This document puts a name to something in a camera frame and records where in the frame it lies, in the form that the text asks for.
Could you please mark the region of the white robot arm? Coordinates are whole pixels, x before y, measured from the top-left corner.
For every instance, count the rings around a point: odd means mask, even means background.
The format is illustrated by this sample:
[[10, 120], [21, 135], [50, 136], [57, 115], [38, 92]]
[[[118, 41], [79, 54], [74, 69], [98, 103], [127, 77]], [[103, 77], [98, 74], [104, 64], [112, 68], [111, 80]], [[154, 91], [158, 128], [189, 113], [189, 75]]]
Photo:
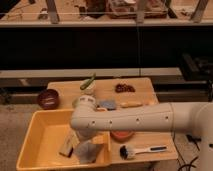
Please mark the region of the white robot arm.
[[181, 132], [201, 139], [196, 171], [213, 171], [213, 103], [171, 102], [97, 112], [95, 99], [81, 96], [70, 125], [79, 131]]

